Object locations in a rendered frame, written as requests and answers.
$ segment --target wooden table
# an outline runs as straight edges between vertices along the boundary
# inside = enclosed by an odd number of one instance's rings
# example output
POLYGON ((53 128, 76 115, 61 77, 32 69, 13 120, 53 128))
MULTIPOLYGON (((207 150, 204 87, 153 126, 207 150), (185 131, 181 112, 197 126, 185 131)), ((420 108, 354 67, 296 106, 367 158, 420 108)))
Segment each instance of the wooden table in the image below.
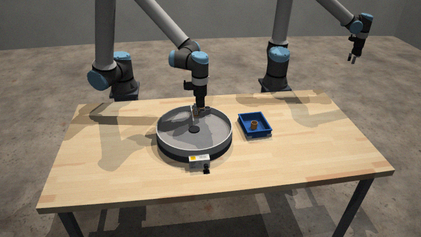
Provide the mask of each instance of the wooden table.
POLYGON ((374 178, 395 169, 321 90, 207 96, 232 123, 232 144, 210 174, 157 147, 156 123, 194 97, 80 104, 36 206, 58 213, 186 202, 360 181, 333 236, 343 236, 374 178), (272 136, 246 140, 238 114, 262 112, 272 136))

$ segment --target circular tray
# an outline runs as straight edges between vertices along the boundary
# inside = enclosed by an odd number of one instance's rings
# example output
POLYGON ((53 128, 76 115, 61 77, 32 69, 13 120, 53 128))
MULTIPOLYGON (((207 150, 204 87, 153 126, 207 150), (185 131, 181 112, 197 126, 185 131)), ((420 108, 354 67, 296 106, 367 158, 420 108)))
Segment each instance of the circular tray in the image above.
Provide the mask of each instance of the circular tray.
POLYGON ((188 163, 189 156, 209 154, 210 160, 222 156, 233 138, 230 119, 221 111, 210 108, 210 114, 193 117, 190 105, 165 113, 156 124, 156 140, 159 149, 169 158, 188 163), (191 126, 200 131, 192 133, 191 126))

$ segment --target brown cup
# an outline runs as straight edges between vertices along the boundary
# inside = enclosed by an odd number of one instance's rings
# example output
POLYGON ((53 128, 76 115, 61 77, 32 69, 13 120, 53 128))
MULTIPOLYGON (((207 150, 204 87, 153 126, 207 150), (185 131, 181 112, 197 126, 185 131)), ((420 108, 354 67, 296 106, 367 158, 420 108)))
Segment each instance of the brown cup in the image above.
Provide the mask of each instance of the brown cup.
POLYGON ((253 120, 251 121, 251 126, 250 126, 251 130, 256 130, 258 128, 258 122, 253 120))

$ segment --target table leg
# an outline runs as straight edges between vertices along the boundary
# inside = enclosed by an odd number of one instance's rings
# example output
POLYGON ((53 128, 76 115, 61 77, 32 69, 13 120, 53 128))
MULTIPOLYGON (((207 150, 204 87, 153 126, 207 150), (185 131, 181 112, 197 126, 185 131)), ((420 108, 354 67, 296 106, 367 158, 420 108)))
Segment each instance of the table leg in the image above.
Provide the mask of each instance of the table leg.
POLYGON ((345 209, 345 213, 343 213, 342 218, 337 224, 337 227, 332 237, 343 237, 345 235, 345 232, 347 232, 348 227, 350 227, 351 222, 357 214, 358 208, 360 208, 364 197, 369 191, 373 180, 374 178, 359 181, 354 191, 354 194, 352 195, 351 200, 349 201, 348 206, 345 209))
POLYGON ((73 212, 59 213, 58 216, 70 237, 84 237, 73 212))

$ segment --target gray wall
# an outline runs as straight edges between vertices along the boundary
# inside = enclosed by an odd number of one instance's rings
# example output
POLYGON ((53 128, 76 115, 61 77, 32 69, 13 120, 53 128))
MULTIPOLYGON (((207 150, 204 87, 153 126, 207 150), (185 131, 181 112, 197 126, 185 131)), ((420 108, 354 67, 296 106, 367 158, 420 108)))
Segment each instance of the gray wall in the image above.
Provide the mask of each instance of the gray wall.
MULTIPOLYGON (((370 35, 396 36, 421 49, 419 0, 339 1, 354 15, 374 16, 370 35)), ((157 2, 191 39, 272 35, 276 0, 157 2)), ((94 3, 2 0, 0 50, 94 44, 94 3)), ((117 0, 116 5, 115 42, 168 39, 133 0, 117 0)), ((315 0, 294 0, 288 36, 347 35, 351 34, 315 0)))

